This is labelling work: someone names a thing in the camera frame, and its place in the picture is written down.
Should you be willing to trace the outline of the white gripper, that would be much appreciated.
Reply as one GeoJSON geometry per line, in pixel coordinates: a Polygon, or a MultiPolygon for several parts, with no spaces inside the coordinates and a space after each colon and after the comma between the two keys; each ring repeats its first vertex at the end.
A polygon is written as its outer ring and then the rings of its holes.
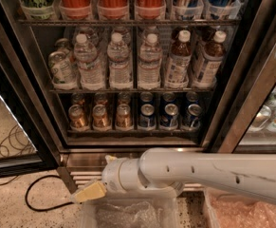
{"type": "Polygon", "coordinates": [[[109,194],[123,194],[125,192],[120,181],[120,168],[126,158],[118,159],[115,156],[106,155],[105,160],[107,164],[101,173],[103,183],[100,180],[89,181],[71,195],[70,200],[72,202],[83,203],[88,200],[101,199],[106,195],[106,192],[109,194]]]}

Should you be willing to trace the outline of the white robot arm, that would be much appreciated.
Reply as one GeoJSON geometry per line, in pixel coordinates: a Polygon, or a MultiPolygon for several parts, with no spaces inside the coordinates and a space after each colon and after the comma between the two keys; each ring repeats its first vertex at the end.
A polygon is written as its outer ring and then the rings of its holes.
{"type": "Polygon", "coordinates": [[[276,205],[276,154],[218,154],[151,148],[135,159],[106,157],[100,180],[75,202],[109,196],[175,198],[191,181],[276,205]]]}

